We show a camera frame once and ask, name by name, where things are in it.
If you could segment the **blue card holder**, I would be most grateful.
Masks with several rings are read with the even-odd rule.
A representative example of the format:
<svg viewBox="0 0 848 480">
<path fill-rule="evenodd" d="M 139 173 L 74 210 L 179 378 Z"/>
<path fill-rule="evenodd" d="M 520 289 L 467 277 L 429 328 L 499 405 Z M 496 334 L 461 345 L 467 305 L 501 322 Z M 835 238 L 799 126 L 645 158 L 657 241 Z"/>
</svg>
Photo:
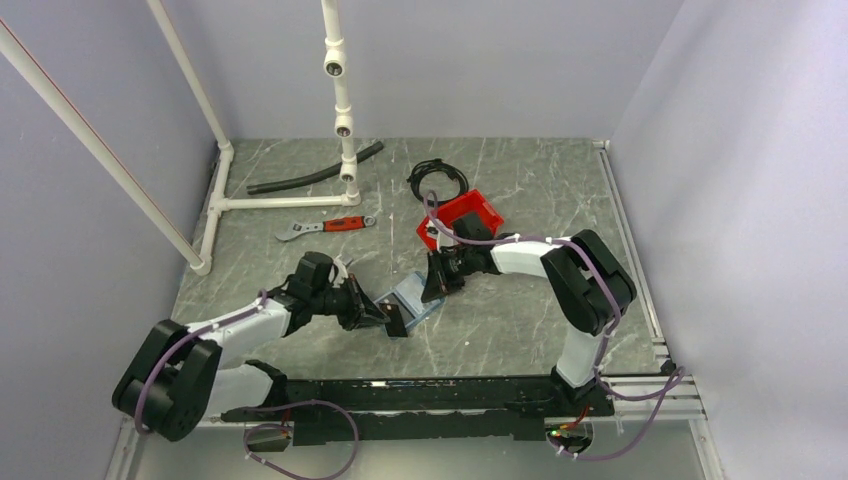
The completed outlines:
<svg viewBox="0 0 848 480">
<path fill-rule="evenodd" d="M 427 319 L 445 303 L 444 298 L 422 303 L 420 296 L 424 283 L 425 276 L 419 271 L 414 271 L 376 300 L 377 305 L 388 302 L 400 306 L 408 336 L 416 325 Z"/>
</svg>

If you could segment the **black credit card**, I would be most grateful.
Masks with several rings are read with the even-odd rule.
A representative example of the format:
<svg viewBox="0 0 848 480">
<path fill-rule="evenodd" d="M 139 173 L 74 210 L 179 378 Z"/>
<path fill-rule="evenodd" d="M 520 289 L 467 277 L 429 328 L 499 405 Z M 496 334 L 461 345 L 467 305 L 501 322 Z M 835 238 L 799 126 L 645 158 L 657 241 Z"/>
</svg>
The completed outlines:
<svg viewBox="0 0 848 480">
<path fill-rule="evenodd" d="M 404 322 L 402 309 L 398 304 L 383 302 L 378 305 L 387 318 L 384 329 L 389 338 L 407 338 L 408 331 Z"/>
</svg>

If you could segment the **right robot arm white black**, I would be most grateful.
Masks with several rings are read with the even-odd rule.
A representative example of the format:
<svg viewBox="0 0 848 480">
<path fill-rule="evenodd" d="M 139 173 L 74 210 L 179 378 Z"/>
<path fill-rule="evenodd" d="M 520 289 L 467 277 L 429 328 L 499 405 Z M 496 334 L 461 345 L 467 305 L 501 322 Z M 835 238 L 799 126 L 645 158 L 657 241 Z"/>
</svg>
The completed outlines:
<svg viewBox="0 0 848 480">
<path fill-rule="evenodd" d="M 421 301 L 459 291 L 476 273 L 525 275 L 548 281 L 567 321 L 567 334 L 554 367 L 562 379 L 551 388 L 557 411 L 574 415 L 590 399 L 599 370 L 602 341 L 612 321 L 636 299 L 635 284 L 599 235 L 582 230 L 571 237 L 495 238 L 480 215 L 467 213 L 444 232 L 456 243 L 428 253 Z"/>
</svg>

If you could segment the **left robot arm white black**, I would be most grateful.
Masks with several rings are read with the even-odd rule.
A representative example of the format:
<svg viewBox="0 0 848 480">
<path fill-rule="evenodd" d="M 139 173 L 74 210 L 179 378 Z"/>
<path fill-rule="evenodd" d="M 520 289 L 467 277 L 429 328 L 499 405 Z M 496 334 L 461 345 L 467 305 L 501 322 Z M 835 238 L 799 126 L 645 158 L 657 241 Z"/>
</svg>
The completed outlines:
<svg viewBox="0 0 848 480">
<path fill-rule="evenodd" d="M 333 316 L 346 331 L 390 322 L 337 258 L 309 251 L 283 283 L 262 290 L 247 306 L 216 318 L 156 323 L 118 381 L 112 406 L 131 417 L 141 434 L 175 442 L 203 419 L 256 413 L 264 420 L 287 408 L 288 378 L 276 367 L 231 361 Z"/>
</svg>

